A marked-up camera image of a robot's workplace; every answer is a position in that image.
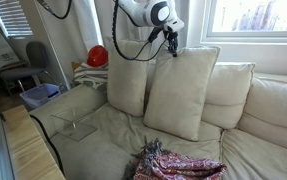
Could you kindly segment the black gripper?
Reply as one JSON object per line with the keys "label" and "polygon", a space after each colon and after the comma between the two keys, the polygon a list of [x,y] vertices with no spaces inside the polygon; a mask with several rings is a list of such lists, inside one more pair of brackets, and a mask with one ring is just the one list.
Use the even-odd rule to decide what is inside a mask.
{"label": "black gripper", "polygon": [[178,33],[177,32],[169,32],[169,31],[164,31],[163,32],[165,39],[168,41],[169,46],[168,50],[169,51],[176,51],[178,47]]}

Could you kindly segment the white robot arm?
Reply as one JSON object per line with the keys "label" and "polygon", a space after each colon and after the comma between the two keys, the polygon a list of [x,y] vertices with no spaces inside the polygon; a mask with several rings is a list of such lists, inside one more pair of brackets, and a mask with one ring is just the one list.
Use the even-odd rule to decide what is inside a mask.
{"label": "white robot arm", "polygon": [[169,42],[169,51],[177,50],[178,31],[184,27],[184,22],[178,17],[174,0],[147,0],[136,2],[135,0],[114,0],[137,27],[153,27],[148,37],[152,43],[163,31]]}

